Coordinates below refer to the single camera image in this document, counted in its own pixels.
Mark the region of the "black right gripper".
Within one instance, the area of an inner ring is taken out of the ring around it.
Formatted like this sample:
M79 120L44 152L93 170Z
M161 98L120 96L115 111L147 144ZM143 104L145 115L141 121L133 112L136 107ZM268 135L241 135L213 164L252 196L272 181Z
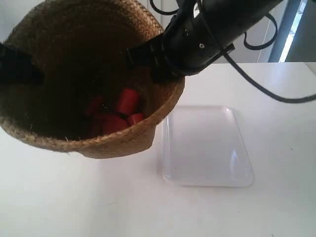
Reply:
M149 67L153 83L179 81L200 73L234 50L235 21L225 15L177 14L162 40L151 39L126 50L128 68Z

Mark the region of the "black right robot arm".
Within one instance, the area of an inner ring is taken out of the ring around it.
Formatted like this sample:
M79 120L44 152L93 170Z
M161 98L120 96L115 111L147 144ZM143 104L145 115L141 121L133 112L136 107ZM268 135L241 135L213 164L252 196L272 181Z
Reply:
M155 83L200 73L249 28L268 16L278 0L183 0L164 32L128 48L128 69L147 67Z

